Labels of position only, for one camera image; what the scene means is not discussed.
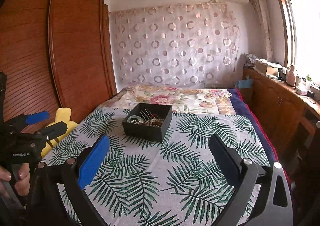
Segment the person's left hand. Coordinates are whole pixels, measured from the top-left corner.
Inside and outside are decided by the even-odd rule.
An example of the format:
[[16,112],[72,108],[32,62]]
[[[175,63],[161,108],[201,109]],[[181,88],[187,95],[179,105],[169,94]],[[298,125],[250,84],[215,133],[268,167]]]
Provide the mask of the person's left hand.
[[[27,196],[30,189],[30,167],[28,163],[23,163],[18,172],[18,179],[14,185],[18,195]],[[11,173],[1,166],[1,196],[9,198],[9,193],[4,187],[3,182],[8,182],[12,178]]]

